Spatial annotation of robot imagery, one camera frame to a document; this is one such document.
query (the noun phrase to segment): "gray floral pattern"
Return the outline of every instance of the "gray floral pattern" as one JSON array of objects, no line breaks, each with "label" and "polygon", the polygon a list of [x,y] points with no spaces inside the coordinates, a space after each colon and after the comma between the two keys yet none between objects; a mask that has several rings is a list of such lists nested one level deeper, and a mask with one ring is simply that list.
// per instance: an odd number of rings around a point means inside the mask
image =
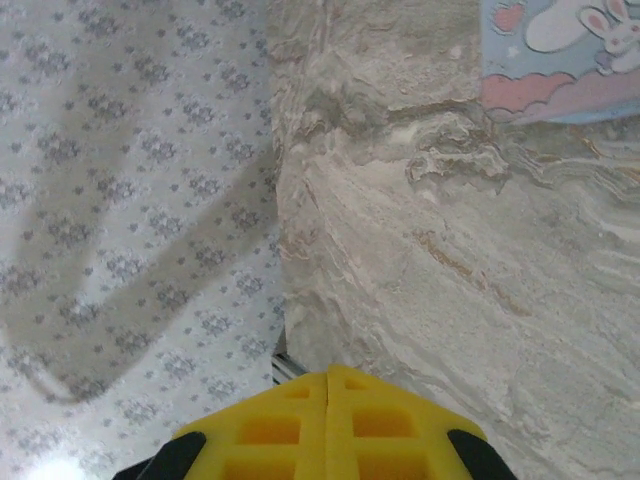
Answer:
[{"label": "gray floral pattern", "polygon": [[111,478],[270,387],[264,8],[0,1],[0,478]]}]

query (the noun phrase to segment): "cartoon rabbit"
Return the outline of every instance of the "cartoon rabbit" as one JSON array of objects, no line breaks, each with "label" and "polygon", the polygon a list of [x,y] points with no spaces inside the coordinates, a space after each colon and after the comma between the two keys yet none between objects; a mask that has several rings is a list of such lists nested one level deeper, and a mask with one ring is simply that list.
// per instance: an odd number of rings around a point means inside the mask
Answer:
[{"label": "cartoon rabbit", "polygon": [[[529,22],[525,43],[541,53],[569,48],[588,33],[580,21],[580,11],[587,7],[604,10],[604,3],[604,0],[554,0]],[[640,5],[640,0],[627,0],[627,3]]]},{"label": "cartoon rabbit", "polygon": [[580,22],[594,35],[604,40],[610,60],[599,62],[603,75],[626,73],[640,67],[640,20],[629,16],[625,0],[606,0],[609,13],[620,23],[610,24],[597,8],[580,11]]}]

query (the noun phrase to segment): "pink heart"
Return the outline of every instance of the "pink heart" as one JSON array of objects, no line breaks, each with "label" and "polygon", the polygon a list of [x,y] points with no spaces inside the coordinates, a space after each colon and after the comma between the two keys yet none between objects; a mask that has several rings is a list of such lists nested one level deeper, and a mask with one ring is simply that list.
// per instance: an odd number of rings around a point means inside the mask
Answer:
[{"label": "pink heart", "polygon": [[524,5],[521,3],[516,3],[510,7],[500,5],[493,13],[493,24],[499,30],[511,33],[516,29],[523,15]]}]

